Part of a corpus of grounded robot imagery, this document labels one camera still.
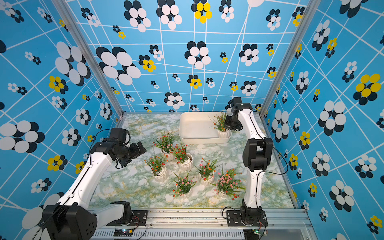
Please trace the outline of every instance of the cable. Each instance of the cable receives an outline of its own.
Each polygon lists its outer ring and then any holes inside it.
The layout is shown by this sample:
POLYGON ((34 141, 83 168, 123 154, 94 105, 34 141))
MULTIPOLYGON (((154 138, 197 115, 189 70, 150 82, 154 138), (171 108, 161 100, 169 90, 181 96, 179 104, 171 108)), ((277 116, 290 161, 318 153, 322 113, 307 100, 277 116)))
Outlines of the cable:
MULTIPOLYGON (((96 141, 96 137, 97 137, 97 135, 98 135, 99 133, 103 132, 103 131, 106 131, 106 130, 110 130, 110 131, 111 131, 111 129, 103 129, 103 130, 99 131, 98 133, 96 133, 95 141, 96 141)), ((92 145, 93 145, 93 143, 92 143, 91 146, 89 147, 89 164, 92 164, 92 160, 91 160, 91 149, 92 149, 92 145)))

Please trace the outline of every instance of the potted plant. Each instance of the potted plant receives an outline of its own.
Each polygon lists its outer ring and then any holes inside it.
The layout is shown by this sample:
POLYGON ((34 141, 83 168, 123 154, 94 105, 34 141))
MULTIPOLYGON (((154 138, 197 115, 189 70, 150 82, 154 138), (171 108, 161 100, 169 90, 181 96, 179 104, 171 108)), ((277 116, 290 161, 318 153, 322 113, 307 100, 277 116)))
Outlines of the potted plant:
POLYGON ((166 160, 164 156, 154 156, 144 161, 152 170, 153 176, 157 182, 164 182, 168 178, 166 170, 166 160))
POLYGON ((198 167, 195 166, 200 174, 200 182, 202 185, 207 186, 213 182, 217 168, 216 163, 217 159, 213 161, 204 160, 204 162, 201 161, 198 167))
POLYGON ((180 169, 183 171, 192 169, 193 157, 187 153, 187 146, 188 145, 180 143, 172 148, 172 154, 175 156, 177 164, 180 164, 180 169))
POLYGON ((242 186, 241 180, 236 179, 236 169, 222 170, 222 172, 218 172, 217 175, 219 179, 216 183, 217 188, 215 192, 219 197, 225 197, 225 195, 227 195, 234 200, 239 197, 237 194, 240 192, 239 189, 245 189, 242 186))
POLYGON ((153 142, 154 146, 160 148, 164 156, 169 157, 172 154, 173 142, 175 141, 174 135, 161 132, 161 137, 158 137, 155 141, 156 142, 153 142))
POLYGON ((183 199, 187 199, 191 195, 191 188, 196 184, 195 177, 190 177, 189 172, 186 173, 185 176, 178 176, 175 174, 177 179, 173 181, 176 183, 176 187, 173 190, 173 197, 182 197, 183 199))
POLYGON ((231 136, 231 130, 227 129, 227 127, 225 125, 226 117, 227 117, 227 114, 221 113, 220 116, 214 117, 216 119, 214 119, 214 120, 211 119, 211 121, 215 125, 214 129, 217 129, 219 138, 229 138, 231 136))

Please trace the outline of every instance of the green marble surface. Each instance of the green marble surface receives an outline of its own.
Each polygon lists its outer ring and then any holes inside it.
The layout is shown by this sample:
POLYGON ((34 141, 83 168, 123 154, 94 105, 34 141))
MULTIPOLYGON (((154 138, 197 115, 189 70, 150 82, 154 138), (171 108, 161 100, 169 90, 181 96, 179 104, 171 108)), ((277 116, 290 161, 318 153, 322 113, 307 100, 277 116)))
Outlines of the green marble surface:
MULTIPOLYGON (((255 118, 261 127, 261 119, 258 114, 255 118)), ((104 207, 113 201, 129 201, 134 208, 166 208, 166 207, 196 207, 196 208, 221 208, 225 206, 239 207, 245 192, 240 193, 240 197, 232 198, 218 197, 213 185, 204 186, 198 181, 192 187, 191 197, 182 199, 173 197, 175 183, 172 178, 182 174, 180 167, 175 160, 169 159, 166 163, 169 178, 159 183, 152 177, 150 168, 145 165, 144 160, 160 154, 160 149, 151 147, 153 138, 160 136, 161 131, 170 131, 177 136, 179 142, 180 114, 128 114, 124 121, 123 128, 128 129, 131 134, 131 142, 141 141, 147 152, 142 156, 132 160, 127 167, 115 169, 110 166, 102 176, 99 185, 90 202, 90 207, 104 207)), ((238 177, 245 183, 246 168, 242 163, 242 153, 247 142, 244 131, 232 131, 232 137, 225 144, 191 144, 187 151, 194 158, 194 165, 198 165, 202 158, 219 158, 218 164, 224 168, 238 167, 238 177)), ((267 168, 271 172, 280 172, 276 163, 275 156, 272 157, 271 164, 267 168)), ((197 178, 197 172, 192 169, 192 175, 197 178)), ((266 208, 293 208, 287 188, 285 187, 282 176, 275 174, 264 174, 262 183, 262 206, 266 208)))

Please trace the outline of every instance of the white ceramic pot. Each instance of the white ceramic pot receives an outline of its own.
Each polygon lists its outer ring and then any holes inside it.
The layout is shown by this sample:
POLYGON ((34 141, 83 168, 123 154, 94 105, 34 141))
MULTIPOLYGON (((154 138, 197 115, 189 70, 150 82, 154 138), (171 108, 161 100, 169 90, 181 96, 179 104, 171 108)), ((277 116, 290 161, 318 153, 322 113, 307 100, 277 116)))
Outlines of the white ceramic pot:
POLYGON ((183 196, 180 196, 181 199, 189 199, 189 197, 192 195, 192 188, 189 190, 187 194, 184 194, 183 196))
POLYGON ((168 171, 165 166, 161 169, 160 173, 154 176, 156 182, 165 182, 168 178, 168 171))
POLYGON ((188 159, 184 163, 179 163, 180 169, 183 171, 190 171, 192 169, 193 157, 187 153, 188 159))
POLYGON ((231 136, 231 130, 229 129, 224 132, 217 130, 217 132, 219 138, 229 138, 231 136))
POLYGON ((161 153, 164 154, 164 157, 167 158, 167 159, 168 159, 168 158, 169 158, 169 159, 172 158, 172 153, 166 153, 166 152, 164 152, 163 150, 161 150, 161 153))
POLYGON ((212 177, 209 177, 207 180, 203 180, 204 178, 200 175, 200 183, 201 185, 208 186, 210 183, 214 181, 215 175, 212 175, 212 177))

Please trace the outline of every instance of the blue wallpaper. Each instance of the blue wallpaper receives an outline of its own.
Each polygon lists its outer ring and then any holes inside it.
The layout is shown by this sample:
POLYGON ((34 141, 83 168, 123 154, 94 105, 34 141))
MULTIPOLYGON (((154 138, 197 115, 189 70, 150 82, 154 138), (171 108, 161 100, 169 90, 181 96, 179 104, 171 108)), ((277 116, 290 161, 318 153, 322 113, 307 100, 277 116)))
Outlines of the blue wallpaper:
POLYGON ((323 0, 264 115, 320 240, 384 239, 383 13, 323 0))
POLYGON ((127 112, 262 104, 309 0, 69 0, 127 112))
POLYGON ((51 1, 0 0, 0 22, 0 239, 31 239, 117 116, 51 1))

